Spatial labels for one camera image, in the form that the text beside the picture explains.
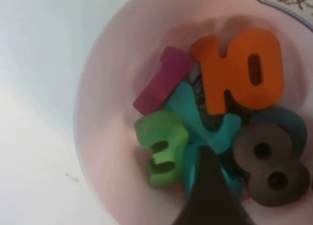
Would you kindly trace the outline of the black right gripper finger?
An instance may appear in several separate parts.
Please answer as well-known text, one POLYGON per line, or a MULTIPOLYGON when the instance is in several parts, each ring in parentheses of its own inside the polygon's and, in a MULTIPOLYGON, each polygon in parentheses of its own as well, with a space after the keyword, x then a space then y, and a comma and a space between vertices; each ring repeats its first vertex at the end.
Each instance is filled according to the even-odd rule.
POLYGON ((254 221, 229 189, 218 156, 208 146, 198 151, 193 188, 175 225, 253 225, 254 221))

